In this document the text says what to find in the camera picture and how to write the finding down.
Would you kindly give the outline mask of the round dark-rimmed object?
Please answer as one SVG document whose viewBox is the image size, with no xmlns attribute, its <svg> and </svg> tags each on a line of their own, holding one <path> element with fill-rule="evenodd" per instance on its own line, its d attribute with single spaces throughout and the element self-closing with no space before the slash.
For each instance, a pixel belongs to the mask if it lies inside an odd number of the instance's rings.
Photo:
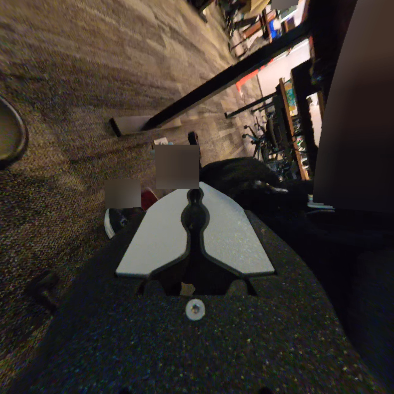
<svg viewBox="0 0 394 394">
<path fill-rule="evenodd" d="M 26 123 L 20 113 L 0 97 L 0 170 L 16 163 L 25 154 L 29 142 Z"/>
</svg>

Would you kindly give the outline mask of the dark red object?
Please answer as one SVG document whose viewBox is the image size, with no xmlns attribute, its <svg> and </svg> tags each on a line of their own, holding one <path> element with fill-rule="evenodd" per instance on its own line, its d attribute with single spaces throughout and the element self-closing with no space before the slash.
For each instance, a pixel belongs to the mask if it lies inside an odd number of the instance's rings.
<svg viewBox="0 0 394 394">
<path fill-rule="evenodd" d="M 141 191 L 141 208 L 143 211 L 147 211 L 158 200 L 159 198 L 155 195 L 151 188 L 145 188 Z"/>
</svg>

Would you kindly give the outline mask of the person's trousers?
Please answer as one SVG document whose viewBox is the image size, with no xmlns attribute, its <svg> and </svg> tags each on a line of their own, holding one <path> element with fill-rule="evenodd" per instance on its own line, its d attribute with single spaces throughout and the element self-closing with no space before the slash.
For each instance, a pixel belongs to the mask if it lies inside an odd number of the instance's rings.
<svg viewBox="0 0 394 394">
<path fill-rule="evenodd" d="M 256 213 L 303 212 L 313 194 L 312 180 L 281 180 L 252 157 L 209 163 L 200 169 L 199 180 Z"/>
</svg>

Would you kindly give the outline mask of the brown-edged grey table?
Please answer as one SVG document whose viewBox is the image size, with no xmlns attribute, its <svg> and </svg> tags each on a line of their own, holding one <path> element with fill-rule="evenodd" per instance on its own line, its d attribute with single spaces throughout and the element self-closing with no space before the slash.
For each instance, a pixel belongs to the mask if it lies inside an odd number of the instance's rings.
<svg viewBox="0 0 394 394">
<path fill-rule="evenodd" d="M 293 177 L 310 180 L 306 143 L 301 133 L 301 118 L 298 115 L 293 116 L 290 111 L 286 86 L 284 79 L 280 78 L 274 97 L 276 122 L 281 136 L 278 145 Z"/>
</svg>

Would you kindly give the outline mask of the black office chair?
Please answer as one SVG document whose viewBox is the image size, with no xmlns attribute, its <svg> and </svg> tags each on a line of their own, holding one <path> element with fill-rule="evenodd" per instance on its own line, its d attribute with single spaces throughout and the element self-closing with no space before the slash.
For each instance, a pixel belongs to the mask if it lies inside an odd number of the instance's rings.
<svg viewBox="0 0 394 394">
<path fill-rule="evenodd" d="M 293 163 L 292 150 L 279 125 L 269 118 L 266 125 L 255 122 L 255 130 L 245 125 L 243 139 L 254 147 L 253 159 L 267 164 L 275 171 L 288 170 Z"/>
</svg>

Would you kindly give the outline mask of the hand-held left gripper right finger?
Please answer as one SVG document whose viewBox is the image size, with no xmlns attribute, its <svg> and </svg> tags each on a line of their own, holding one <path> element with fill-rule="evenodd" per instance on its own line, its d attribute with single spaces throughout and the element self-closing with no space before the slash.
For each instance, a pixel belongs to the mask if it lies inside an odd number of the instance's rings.
<svg viewBox="0 0 394 394">
<path fill-rule="evenodd" d="M 239 276 L 272 275 L 275 269 L 244 209 L 204 182 L 199 186 L 208 212 L 203 231 L 206 255 Z"/>
</svg>

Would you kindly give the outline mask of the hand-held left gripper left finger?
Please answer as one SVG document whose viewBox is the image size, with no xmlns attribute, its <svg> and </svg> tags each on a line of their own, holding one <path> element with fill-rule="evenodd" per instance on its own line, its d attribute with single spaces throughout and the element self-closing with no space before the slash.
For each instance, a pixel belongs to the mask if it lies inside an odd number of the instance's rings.
<svg viewBox="0 0 394 394">
<path fill-rule="evenodd" d="M 149 278 L 189 254 L 189 233 L 182 214 L 190 205 L 191 191 L 177 189 L 145 212 L 116 268 L 117 277 Z"/>
</svg>

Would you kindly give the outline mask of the person's shoe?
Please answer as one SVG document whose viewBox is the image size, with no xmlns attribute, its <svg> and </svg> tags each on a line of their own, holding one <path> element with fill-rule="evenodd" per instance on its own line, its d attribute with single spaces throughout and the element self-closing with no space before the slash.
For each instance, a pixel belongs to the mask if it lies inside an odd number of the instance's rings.
<svg viewBox="0 0 394 394">
<path fill-rule="evenodd" d="M 107 237 L 112 239 L 137 215 L 145 213 L 141 207 L 135 208 L 108 208 L 104 215 L 104 229 Z"/>
</svg>

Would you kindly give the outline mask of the black table leg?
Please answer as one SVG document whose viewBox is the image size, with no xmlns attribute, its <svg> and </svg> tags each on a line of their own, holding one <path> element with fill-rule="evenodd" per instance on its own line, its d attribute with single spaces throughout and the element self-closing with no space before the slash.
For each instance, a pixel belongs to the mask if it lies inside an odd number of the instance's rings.
<svg viewBox="0 0 394 394">
<path fill-rule="evenodd" d="M 112 117 L 110 125 L 118 137 L 155 130 L 178 118 L 204 101 L 234 85 L 243 77 L 267 65 L 272 59 L 299 44 L 311 35 L 311 25 L 302 22 L 272 43 L 263 46 L 245 59 L 228 67 L 218 75 L 175 101 L 154 116 Z"/>
<path fill-rule="evenodd" d="M 253 101 L 250 104 L 247 104 L 247 105 L 243 106 L 242 108 L 239 108 L 239 109 L 233 111 L 233 112 L 225 112 L 224 116 L 225 116 L 226 119 L 231 119 L 231 118 L 239 115 L 240 113 L 242 113 L 244 111 L 247 111 L 247 110 L 249 110 L 249 109 L 251 109 L 251 108 L 253 108 L 253 107 L 255 107 L 255 106 L 259 105 L 259 104 L 266 104 L 266 102 L 269 99 L 275 97 L 276 95 L 277 95 L 276 93 L 272 93 L 272 94 L 270 94 L 268 96 L 264 96 L 264 97 L 262 97 L 262 98 L 260 98 L 260 99 L 258 99 L 256 101 Z"/>
</svg>

